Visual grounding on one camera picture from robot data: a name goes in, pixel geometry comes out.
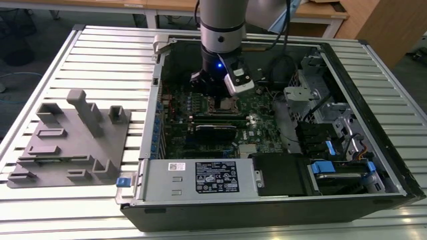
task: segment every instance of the metal bracket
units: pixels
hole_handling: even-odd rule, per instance
[[[176,42],[175,40],[170,41],[168,34],[158,34],[156,36],[154,36],[154,41],[152,41],[154,54],[164,53],[168,50],[167,46],[175,42]]]
[[[264,187],[263,172],[259,170],[255,171],[255,184],[259,189]]]
[[[135,183],[136,183],[136,175],[138,175],[138,172],[134,171],[134,172],[122,172],[120,173],[120,178],[131,178],[131,187],[135,188]],[[118,191],[116,191],[116,194],[115,194],[115,203],[118,205],[120,204],[128,204],[131,203],[132,199],[134,199],[134,196],[124,196],[123,195],[123,190],[127,191],[127,189],[124,189],[123,187],[118,187]]]

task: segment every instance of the aluminum extrusion table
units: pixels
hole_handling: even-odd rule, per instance
[[[40,103],[62,108],[72,88],[86,89],[99,108],[132,110],[122,171],[138,169],[146,108],[155,69],[154,37],[199,36],[196,31],[86,26],[74,30],[0,145],[0,239],[427,239],[427,199],[379,211],[350,223],[240,228],[212,231],[140,232],[116,205],[116,186],[11,189],[8,174],[34,134]],[[248,34],[252,39],[275,36]],[[292,41],[325,39],[290,37]],[[369,45],[327,40],[383,129],[427,189],[427,117]],[[123,194],[132,195],[126,188]]]

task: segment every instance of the blue tab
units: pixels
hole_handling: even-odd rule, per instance
[[[369,161],[369,162],[367,162],[367,167],[369,167],[370,172],[375,172],[375,171],[377,171],[374,162]]]
[[[128,177],[119,177],[118,181],[115,182],[115,186],[118,188],[130,188],[131,187],[132,179]]]
[[[311,164],[314,174],[335,173],[335,167],[331,161],[317,161]]]
[[[334,146],[333,146],[331,141],[326,141],[326,145],[327,145],[327,148],[329,148],[329,153],[330,153],[333,156],[337,155],[337,152],[335,152],[335,149],[334,149]]]
[[[311,170],[313,170],[313,173],[314,173],[314,174],[318,174],[318,173],[321,172],[317,163],[311,164]]]

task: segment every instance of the warning symbols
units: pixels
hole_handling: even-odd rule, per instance
[[[206,176],[204,176],[204,175],[198,175],[196,178],[198,178],[196,181],[198,181],[199,183],[204,183],[204,182],[206,182]]]
[[[195,190],[199,194],[238,193],[236,162],[196,162]]]

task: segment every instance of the floor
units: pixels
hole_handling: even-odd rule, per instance
[[[135,20],[131,14],[120,13],[86,13],[62,11],[60,19],[52,20],[47,10],[34,10],[32,19],[38,28],[38,33],[27,37],[27,41],[35,51],[36,59],[32,63],[11,67],[0,60],[0,75],[15,72],[35,72],[43,74],[56,56],[56,53],[67,39],[75,24],[98,26],[135,27]],[[195,22],[190,17],[174,19],[175,24],[168,24],[166,17],[160,17],[160,28],[195,30]],[[138,17],[138,24],[147,26],[144,16]],[[264,33],[262,29],[248,27],[250,33]],[[427,95],[425,79],[427,79],[427,67],[411,60],[406,56],[394,69],[401,83],[413,95],[422,109],[427,112]],[[0,93],[0,100],[10,102],[24,102],[39,83],[36,75],[12,75],[0,78],[0,83],[7,87],[7,91]],[[24,103],[0,102],[0,141],[23,109]]]

